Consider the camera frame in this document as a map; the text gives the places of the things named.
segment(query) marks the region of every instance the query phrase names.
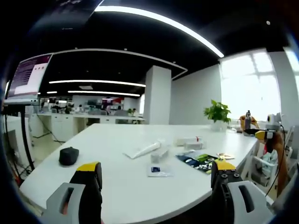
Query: window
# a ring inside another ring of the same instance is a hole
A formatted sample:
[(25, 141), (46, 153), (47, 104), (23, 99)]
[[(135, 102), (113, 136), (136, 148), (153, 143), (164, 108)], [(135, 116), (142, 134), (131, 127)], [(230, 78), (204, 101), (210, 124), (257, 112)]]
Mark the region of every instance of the window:
[(221, 95), (232, 119), (239, 119), (247, 110), (257, 120), (280, 112), (276, 75), (266, 50), (222, 59)]
[(297, 91), (298, 91), (298, 98), (299, 98), (299, 62), (298, 62), (297, 56), (290, 48), (285, 48), (285, 53), (289, 59), (289, 62), (291, 64), (292, 70), (295, 75)]
[(144, 100), (145, 100), (145, 95), (142, 94), (140, 97), (140, 104), (139, 104), (139, 113), (143, 114), (144, 112)]

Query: office desk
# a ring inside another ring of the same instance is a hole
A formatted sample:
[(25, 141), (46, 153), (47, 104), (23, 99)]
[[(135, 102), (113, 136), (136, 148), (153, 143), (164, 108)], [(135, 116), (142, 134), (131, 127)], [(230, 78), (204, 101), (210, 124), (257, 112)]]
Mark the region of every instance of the office desk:
[(139, 120), (144, 121), (139, 117), (123, 117), (123, 116), (105, 116), (105, 115), (91, 115), (88, 113), (39, 113), (32, 114), (30, 119), (30, 127), (34, 137), (41, 137), (48, 133), (48, 130), (54, 134), (53, 140), (66, 142), (73, 136), (86, 129), (88, 118), (99, 119), (100, 124), (116, 124), (117, 120)]
[[(211, 175), (195, 170), (174, 157), (183, 147), (172, 147), (167, 163), (173, 177), (147, 177), (150, 155), (132, 160), (122, 152), (157, 139), (173, 143), (175, 137), (202, 136), (207, 149), (202, 153), (233, 154), (237, 168), (255, 148), (257, 139), (227, 131), (217, 133), (207, 126), (101, 125), (93, 124), (64, 143), (47, 157), (21, 185), (22, 193), (41, 208), (63, 183), (69, 182), (77, 167), (100, 161), (103, 174), (102, 219), (106, 224), (154, 224), (192, 208), (211, 193)], [(80, 150), (77, 162), (61, 167), (59, 150)]]
[[(32, 161), (34, 161), (31, 139), (29, 135), (28, 118), (25, 118), (25, 131), (26, 131), (27, 143), (28, 143), (31, 159)], [(11, 147), (15, 150), (19, 162), (24, 167), (27, 167), (29, 165), (29, 162), (28, 162), (28, 158), (26, 155), (24, 142), (23, 142), (21, 118), (14, 117), (14, 116), (7, 116), (7, 130), (6, 130), (5, 116), (3, 116), (3, 132), (4, 133), (8, 132), (9, 142), (11, 144)]]

